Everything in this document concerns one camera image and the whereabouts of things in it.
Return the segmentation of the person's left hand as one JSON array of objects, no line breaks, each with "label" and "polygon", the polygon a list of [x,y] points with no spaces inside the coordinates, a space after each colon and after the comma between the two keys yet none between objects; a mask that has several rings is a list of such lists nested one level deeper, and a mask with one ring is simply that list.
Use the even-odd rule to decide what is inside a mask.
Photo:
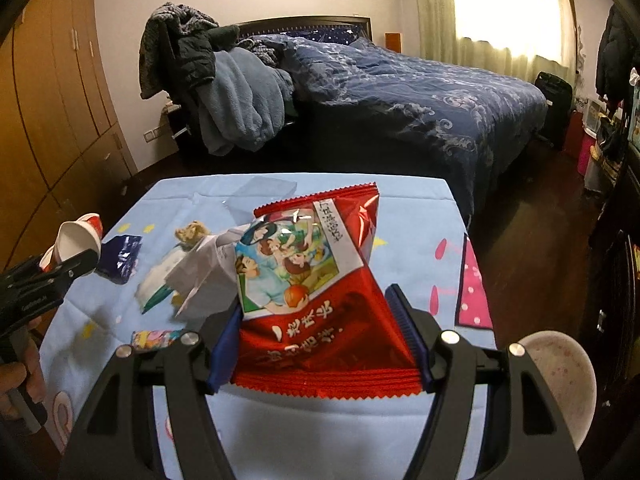
[{"label": "person's left hand", "polygon": [[25,385],[34,403],[42,402],[46,396],[46,383],[40,365],[38,344],[32,338],[32,330],[35,330],[40,323],[41,318],[34,318],[27,325],[27,346],[18,361],[1,365],[1,417],[4,419],[21,418],[17,407],[9,398],[10,390]]}]

